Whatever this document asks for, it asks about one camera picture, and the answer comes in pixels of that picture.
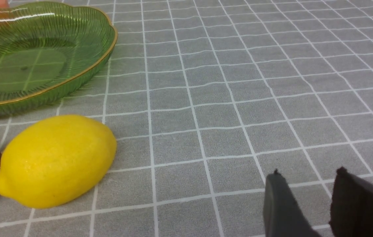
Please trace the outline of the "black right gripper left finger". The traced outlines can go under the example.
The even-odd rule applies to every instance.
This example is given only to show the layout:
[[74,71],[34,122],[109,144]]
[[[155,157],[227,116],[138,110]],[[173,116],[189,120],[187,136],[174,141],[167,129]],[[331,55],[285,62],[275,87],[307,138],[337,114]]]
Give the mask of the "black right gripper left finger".
[[319,237],[302,213],[286,179],[275,169],[265,179],[266,237]]

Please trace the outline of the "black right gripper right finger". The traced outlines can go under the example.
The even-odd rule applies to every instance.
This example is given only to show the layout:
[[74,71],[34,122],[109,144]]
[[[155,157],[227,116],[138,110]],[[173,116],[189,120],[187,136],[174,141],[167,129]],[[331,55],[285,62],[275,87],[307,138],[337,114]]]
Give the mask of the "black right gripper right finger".
[[330,227],[336,237],[373,237],[373,184],[344,167],[336,171]]

